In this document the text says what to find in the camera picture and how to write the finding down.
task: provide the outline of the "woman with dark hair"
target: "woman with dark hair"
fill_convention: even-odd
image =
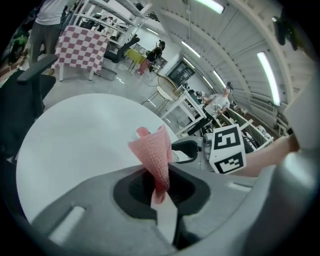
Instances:
[[[166,43],[160,40],[159,46],[155,47],[152,51],[150,51],[150,53],[138,69],[137,73],[139,75],[142,75],[146,71],[146,69],[151,65],[151,63],[154,62],[156,58],[162,55],[162,52],[165,49],[165,47]]]

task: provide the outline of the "round table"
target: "round table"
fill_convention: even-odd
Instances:
[[[144,126],[164,122],[146,107],[110,94],[84,94],[48,109],[28,131],[17,161],[16,185],[29,222],[79,183],[141,162],[128,142]],[[178,140],[165,125],[171,142]]]

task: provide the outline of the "pink cloth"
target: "pink cloth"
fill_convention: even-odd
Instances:
[[[80,26],[67,26],[59,38],[55,49],[58,60],[52,65],[54,69],[60,63],[70,67],[101,71],[108,38],[100,32]]]
[[[140,139],[129,142],[128,146],[143,166],[154,176],[155,203],[165,200],[166,191],[170,188],[168,163],[172,162],[171,141],[165,125],[155,133],[147,128],[136,130]]]
[[[138,69],[138,72],[139,72],[140,74],[143,74],[143,73],[146,71],[146,69],[150,66],[150,64],[151,64],[150,60],[145,59],[145,60],[142,62],[140,68]]]

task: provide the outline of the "yellow chair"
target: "yellow chair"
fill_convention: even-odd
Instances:
[[[132,69],[135,67],[136,64],[140,64],[141,65],[142,62],[144,62],[144,60],[146,59],[146,57],[144,57],[141,53],[139,53],[135,49],[129,49],[125,53],[125,56],[132,60],[132,63],[133,63]]]

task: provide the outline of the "person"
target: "person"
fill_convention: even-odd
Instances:
[[[101,21],[107,23],[107,22],[108,22],[107,19],[108,19],[108,17],[104,17]],[[101,32],[101,31],[104,30],[105,28],[106,28],[106,27],[105,27],[104,25],[98,24],[96,31]]]
[[[156,47],[147,55],[144,62],[141,64],[140,68],[137,70],[137,73],[139,75],[142,75],[146,69],[150,66],[150,64],[155,61],[159,56],[162,55],[163,50],[166,47],[166,43],[164,41],[159,40],[159,46],[156,45]]]
[[[29,64],[36,63],[41,45],[44,43],[45,52],[54,54],[59,38],[60,21],[63,10],[69,0],[45,0],[36,15],[30,35]]]
[[[109,16],[109,17],[107,18],[107,20],[106,20],[106,23],[107,23],[108,25],[112,25],[113,22],[114,22],[114,18],[113,18],[112,16]]]
[[[206,115],[206,118],[201,119],[191,130],[187,133],[182,133],[181,137],[185,138],[187,136],[193,135],[196,131],[200,130],[203,126],[206,126],[210,121],[214,121],[219,114],[222,114],[230,107],[230,101],[228,96],[234,90],[231,82],[226,84],[223,94],[213,94],[209,98],[204,97],[204,106],[203,111]]]

